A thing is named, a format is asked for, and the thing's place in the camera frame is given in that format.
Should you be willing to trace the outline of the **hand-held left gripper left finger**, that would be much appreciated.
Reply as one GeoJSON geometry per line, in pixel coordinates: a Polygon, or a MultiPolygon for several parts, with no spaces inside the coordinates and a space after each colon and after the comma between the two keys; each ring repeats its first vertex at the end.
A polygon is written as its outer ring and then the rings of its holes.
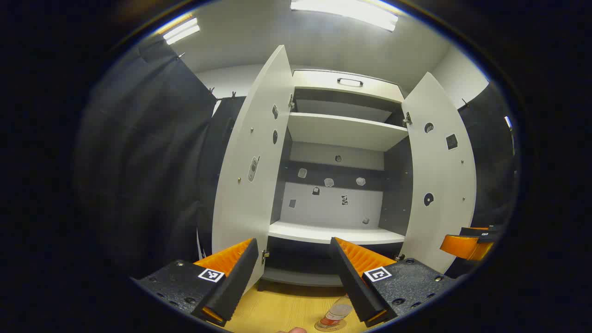
{"type": "Polygon", "coordinates": [[[150,295],[184,314],[223,327],[234,315],[259,257],[256,238],[245,238],[199,257],[196,238],[149,248],[131,278],[150,295]]]}

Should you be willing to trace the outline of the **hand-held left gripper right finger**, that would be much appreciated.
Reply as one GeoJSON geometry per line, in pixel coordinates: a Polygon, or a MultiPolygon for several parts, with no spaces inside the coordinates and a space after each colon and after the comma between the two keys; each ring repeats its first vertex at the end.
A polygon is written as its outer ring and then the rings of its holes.
{"type": "Polygon", "coordinates": [[[391,259],[332,237],[331,262],[361,322],[373,327],[406,318],[458,284],[418,259],[391,259]]]}

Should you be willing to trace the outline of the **clear plastic water bottle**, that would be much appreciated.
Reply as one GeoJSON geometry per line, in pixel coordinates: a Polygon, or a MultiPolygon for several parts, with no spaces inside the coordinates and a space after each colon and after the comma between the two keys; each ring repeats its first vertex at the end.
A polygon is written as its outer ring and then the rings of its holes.
{"type": "Polygon", "coordinates": [[[348,295],[332,304],[321,320],[315,323],[315,329],[321,332],[331,332],[346,326],[345,318],[353,311],[353,305],[348,295]]]}

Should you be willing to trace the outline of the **white cabinet door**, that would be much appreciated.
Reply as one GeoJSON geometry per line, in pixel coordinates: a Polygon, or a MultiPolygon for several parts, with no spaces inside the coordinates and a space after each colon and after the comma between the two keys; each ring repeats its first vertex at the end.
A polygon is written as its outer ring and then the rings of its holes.
{"type": "Polygon", "coordinates": [[[254,268],[244,276],[248,291],[261,278],[268,246],[277,178],[294,94],[287,51],[279,45],[256,76],[229,137],[213,214],[212,251],[255,238],[254,268]]]}
{"type": "Polygon", "coordinates": [[[445,273],[455,256],[447,235],[471,225],[476,167],[465,124],[435,76],[427,72],[402,103],[412,151],[412,206],[402,253],[445,273]]]}

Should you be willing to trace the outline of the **black backdrop cloth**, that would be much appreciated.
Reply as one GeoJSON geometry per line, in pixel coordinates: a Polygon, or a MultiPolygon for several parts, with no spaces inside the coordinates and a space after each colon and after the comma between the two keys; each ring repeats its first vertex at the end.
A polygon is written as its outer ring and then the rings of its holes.
{"type": "Polygon", "coordinates": [[[475,160],[476,199],[471,226],[492,226],[495,231],[494,242],[484,244],[482,259],[487,259],[505,230],[516,201],[518,148],[512,116],[504,95],[493,83],[488,83],[458,112],[475,160]]]}
{"type": "Polygon", "coordinates": [[[212,254],[216,188],[244,101],[216,99],[162,37],[127,51],[95,86],[75,186],[124,274],[140,279],[212,254]]]}

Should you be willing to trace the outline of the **white cabinet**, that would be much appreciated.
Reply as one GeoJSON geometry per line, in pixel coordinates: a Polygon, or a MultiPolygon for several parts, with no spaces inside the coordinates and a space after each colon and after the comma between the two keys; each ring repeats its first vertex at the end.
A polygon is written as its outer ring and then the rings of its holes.
{"type": "Polygon", "coordinates": [[[387,257],[401,250],[412,206],[412,151],[398,85],[297,69],[277,175],[265,270],[258,283],[340,287],[332,237],[387,257]],[[337,78],[364,86],[339,85],[337,78]]]}

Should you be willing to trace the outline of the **long ceiling light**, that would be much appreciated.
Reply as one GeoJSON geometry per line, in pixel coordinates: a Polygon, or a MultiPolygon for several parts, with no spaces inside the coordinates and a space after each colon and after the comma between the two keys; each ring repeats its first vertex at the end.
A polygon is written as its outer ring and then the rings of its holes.
{"type": "Polygon", "coordinates": [[[400,14],[399,9],[382,0],[290,0],[290,9],[338,15],[389,32],[395,30],[400,14]]]}
{"type": "Polygon", "coordinates": [[[198,25],[198,19],[192,18],[165,33],[163,38],[167,44],[171,45],[199,31],[200,27],[198,25]]]}

